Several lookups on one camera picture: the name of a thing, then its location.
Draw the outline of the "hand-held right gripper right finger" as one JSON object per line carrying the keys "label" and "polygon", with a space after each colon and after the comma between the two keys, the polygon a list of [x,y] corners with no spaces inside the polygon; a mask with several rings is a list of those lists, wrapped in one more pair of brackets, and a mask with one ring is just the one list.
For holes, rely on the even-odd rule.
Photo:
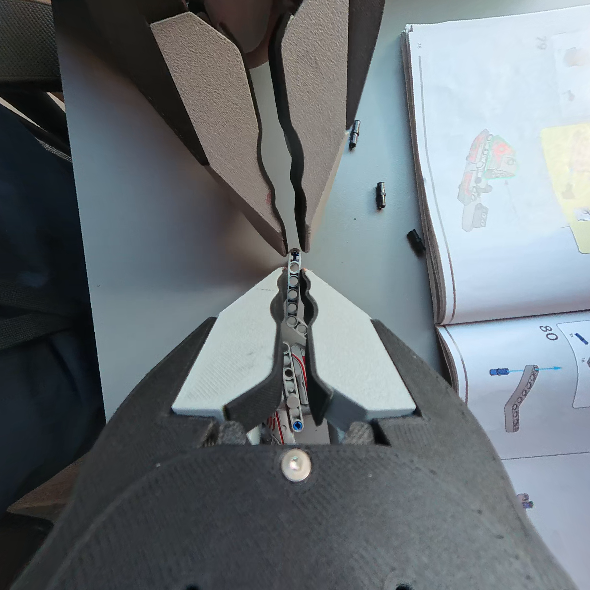
{"label": "hand-held right gripper right finger", "polygon": [[346,431],[416,410],[371,317],[310,270],[301,273],[309,408]]}

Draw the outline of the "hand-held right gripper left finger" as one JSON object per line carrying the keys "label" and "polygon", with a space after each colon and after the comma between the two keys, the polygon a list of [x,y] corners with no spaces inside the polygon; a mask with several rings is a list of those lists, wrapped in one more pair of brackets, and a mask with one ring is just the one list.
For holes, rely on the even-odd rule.
{"label": "hand-held right gripper left finger", "polygon": [[279,267],[215,318],[172,404],[177,415],[240,423],[266,422],[282,392],[287,273]]}

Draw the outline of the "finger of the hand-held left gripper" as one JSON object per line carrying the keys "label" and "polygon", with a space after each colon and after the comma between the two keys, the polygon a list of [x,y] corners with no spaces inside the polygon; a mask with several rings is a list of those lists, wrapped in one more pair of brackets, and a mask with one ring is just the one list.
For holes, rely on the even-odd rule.
{"label": "finger of the hand-held left gripper", "polygon": [[193,12],[150,27],[211,174],[262,238],[285,256],[285,227],[262,161],[260,113],[240,47],[222,26],[214,28]]}
{"label": "finger of the hand-held left gripper", "polygon": [[291,155],[294,217],[309,252],[348,137],[348,1],[302,1],[269,41],[278,120]]}

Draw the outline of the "grey lego beam assembly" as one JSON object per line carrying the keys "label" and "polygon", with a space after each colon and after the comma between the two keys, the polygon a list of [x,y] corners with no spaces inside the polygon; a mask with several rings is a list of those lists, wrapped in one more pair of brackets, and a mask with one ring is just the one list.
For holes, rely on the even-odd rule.
{"label": "grey lego beam assembly", "polygon": [[261,426],[266,445],[330,444],[328,424],[316,425],[307,392],[307,324],[301,302],[301,251],[293,248],[287,259],[287,294],[281,324],[282,394],[275,412]]}

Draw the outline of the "lego instruction booklet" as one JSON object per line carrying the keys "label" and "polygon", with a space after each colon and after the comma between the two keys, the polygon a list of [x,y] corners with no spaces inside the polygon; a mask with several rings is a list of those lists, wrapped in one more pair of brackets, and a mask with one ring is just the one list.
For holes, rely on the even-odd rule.
{"label": "lego instruction booklet", "polygon": [[453,388],[589,589],[589,6],[401,36]]}

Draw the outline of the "black mesh chair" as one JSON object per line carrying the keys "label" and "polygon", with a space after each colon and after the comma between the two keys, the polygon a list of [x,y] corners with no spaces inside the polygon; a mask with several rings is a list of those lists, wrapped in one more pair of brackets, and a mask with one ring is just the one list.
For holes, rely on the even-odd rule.
{"label": "black mesh chair", "polygon": [[1,88],[63,90],[50,1],[1,1]]}

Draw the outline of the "person's leg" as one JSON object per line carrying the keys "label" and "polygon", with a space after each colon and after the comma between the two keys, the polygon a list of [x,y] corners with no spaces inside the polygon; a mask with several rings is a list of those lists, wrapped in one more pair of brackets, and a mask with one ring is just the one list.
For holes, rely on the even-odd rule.
{"label": "person's leg", "polygon": [[72,165],[1,107],[1,513],[105,424]]}

